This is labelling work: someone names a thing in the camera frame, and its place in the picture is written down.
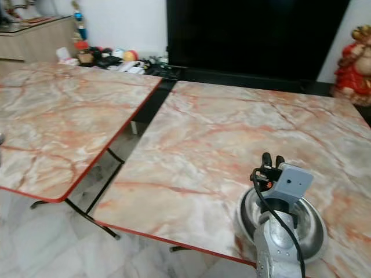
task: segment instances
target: figurine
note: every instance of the figurine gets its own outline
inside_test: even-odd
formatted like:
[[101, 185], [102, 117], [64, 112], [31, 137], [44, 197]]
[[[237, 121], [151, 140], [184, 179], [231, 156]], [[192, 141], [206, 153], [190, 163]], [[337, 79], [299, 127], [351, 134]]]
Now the figurine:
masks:
[[6, 4], [9, 5], [9, 3], [6, 3], [4, 0], [0, 0], [0, 19], [2, 18], [3, 21], [7, 21], [7, 22], [10, 22], [10, 23], [19, 22], [19, 19], [15, 18], [15, 17], [11, 16], [9, 13], [7, 13]]
[[371, 105], [371, 26], [357, 27], [352, 37], [355, 42], [344, 48], [343, 57], [338, 62], [332, 94], [367, 107]]
[[35, 0], [11, 0], [14, 12], [22, 20], [30, 20], [41, 17], [35, 7]]
[[83, 18], [82, 13], [80, 12], [80, 6], [75, 0], [73, 0], [71, 4], [75, 9], [74, 18], [75, 18], [76, 28], [78, 32], [80, 33], [81, 38], [85, 41], [87, 40], [88, 36], [86, 33], [84, 18]]

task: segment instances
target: white marble floor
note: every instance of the white marble floor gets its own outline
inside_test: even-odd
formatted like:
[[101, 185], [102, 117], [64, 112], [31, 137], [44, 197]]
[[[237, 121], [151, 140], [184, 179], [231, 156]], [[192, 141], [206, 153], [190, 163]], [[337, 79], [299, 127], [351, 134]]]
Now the white marble floor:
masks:
[[[125, 131], [111, 148], [126, 159], [140, 138]], [[72, 193], [86, 207], [115, 167], [105, 154]], [[1, 278], [254, 278], [247, 265], [118, 231], [117, 241], [66, 204], [45, 204], [0, 191]]]

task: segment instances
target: black tv screen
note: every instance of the black tv screen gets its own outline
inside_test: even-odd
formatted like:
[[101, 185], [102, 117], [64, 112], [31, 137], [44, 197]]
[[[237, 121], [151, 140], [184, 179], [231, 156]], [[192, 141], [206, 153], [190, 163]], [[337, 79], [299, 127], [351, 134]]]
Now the black tv screen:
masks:
[[168, 0], [169, 63], [315, 80], [349, 0]]

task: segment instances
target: table top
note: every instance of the table top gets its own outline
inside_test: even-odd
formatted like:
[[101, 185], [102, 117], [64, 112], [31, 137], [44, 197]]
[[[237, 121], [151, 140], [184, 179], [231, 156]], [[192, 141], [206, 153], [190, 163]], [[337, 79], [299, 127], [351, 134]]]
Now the table top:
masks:
[[1, 35], [14, 34], [14, 33], [20, 32], [20, 31], [24, 31], [24, 30], [30, 30], [33, 27], [44, 25], [46, 23], [50, 23], [50, 22], [57, 21], [57, 20], [60, 20], [60, 19], [65, 19], [65, 18], [68, 18], [68, 17], [71, 17], [71, 16], [49, 17], [49, 18], [45, 18], [44, 20], [42, 20], [38, 23], [34, 23], [34, 24], [27, 24], [27, 23], [20, 22], [20, 23], [11, 23], [9, 25], [0, 25], [0, 36]]
[[265, 151], [314, 174], [305, 197], [328, 227], [329, 247], [320, 261], [327, 271], [366, 277], [371, 132], [346, 100], [178, 82], [94, 217], [249, 263], [253, 247], [242, 250], [235, 237], [235, 211]]
[[0, 188], [63, 201], [160, 81], [50, 63], [0, 79]]

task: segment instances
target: black metal table leg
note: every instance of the black metal table leg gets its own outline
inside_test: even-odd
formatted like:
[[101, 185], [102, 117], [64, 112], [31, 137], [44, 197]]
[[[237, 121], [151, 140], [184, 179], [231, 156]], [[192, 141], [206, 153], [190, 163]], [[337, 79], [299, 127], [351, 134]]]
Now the black metal table leg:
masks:
[[173, 247], [170, 247], [169, 250], [170, 250], [171, 253], [173, 253], [173, 252], [177, 252], [177, 251], [190, 250], [190, 249], [182, 247], [182, 246], [173, 246]]
[[31, 206], [30, 206], [30, 209], [35, 209], [36, 207], [40, 206], [41, 204], [48, 204], [48, 202], [46, 201], [36, 201], [35, 203], [33, 203]]
[[70, 207], [72, 207], [74, 209], [74, 211], [76, 211], [78, 214], [80, 214], [81, 216], [83, 216], [85, 219], [89, 220], [91, 223], [97, 225], [99, 228], [105, 230], [107, 233], [109, 233], [111, 236], [113, 236], [115, 239], [119, 240], [120, 239], [120, 235], [116, 234], [114, 231], [112, 231], [110, 228], [106, 227], [106, 226], [102, 226], [100, 224], [98, 224], [94, 219], [93, 217], [90, 217], [88, 216], [85, 212], [83, 212], [78, 206], [76, 206], [73, 202], [70, 201], [70, 199], [66, 199], [64, 200]]
[[[104, 186], [102, 187], [102, 189], [99, 191], [98, 195], [95, 197], [95, 199], [93, 200], [93, 202], [90, 204], [90, 206], [88, 207], [88, 209], [86, 211], [82, 211], [78, 206], [76, 206], [73, 202], [70, 201], [70, 199], [66, 199], [64, 200], [70, 207], [73, 208], [74, 211], [76, 211], [78, 214], [80, 214], [81, 216], [83, 216], [85, 219], [89, 220], [91, 223], [97, 225], [99, 228], [105, 230], [107, 233], [109, 233], [111, 236], [113, 236], [115, 239], [119, 240], [120, 239], [120, 235], [116, 234], [114, 231], [112, 231], [110, 228], [106, 227], [106, 226], [102, 226], [100, 224], [98, 224], [94, 218], [92, 218], [91, 216], [88, 215], [88, 213], [91, 211], [91, 209], [94, 207], [94, 205], [98, 202], [100, 196], [104, 193], [104, 191], [107, 189], [107, 187], [109, 186], [109, 184], [111, 183], [111, 181], [114, 179], [114, 177], [117, 175], [117, 173], [120, 171], [122, 165], [125, 163], [124, 160], [122, 160], [121, 158], [119, 158], [111, 149], [107, 149], [108, 153], [114, 158], [116, 159], [118, 162], [119, 162], [119, 165], [116, 167], [115, 171], [112, 173], [112, 175], [109, 177], [109, 179], [107, 180], [107, 182], [104, 184]], [[35, 203], [33, 203], [30, 207], [30, 209], [35, 209], [37, 206], [41, 205], [41, 204], [48, 204], [48, 202], [45, 202], [45, 201], [37, 201]]]
[[114, 159], [116, 159], [118, 162], [119, 162], [119, 165], [116, 167], [115, 171], [112, 173], [112, 175], [109, 177], [109, 179], [106, 181], [106, 183], [104, 184], [104, 186], [102, 187], [102, 189], [99, 191], [98, 195], [95, 197], [95, 199], [92, 201], [92, 203], [90, 204], [90, 206], [88, 207], [88, 209], [85, 211], [85, 213], [89, 213], [92, 208], [94, 207], [94, 205], [98, 202], [98, 200], [100, 199], [100, 196], [104, 193], [104, 191], [106, 191], [107, 187], [110, 185], [111, 181], [116, 177], [116, 175], [118, 174], [118, 172], [120, 171], [122, 165], [125, 163], [124, 160], [122, 160], [121, 158], [119, 158], [111, 149], [107, 149], [108, 153], [110, 155], [112, 155], [112, 157]]

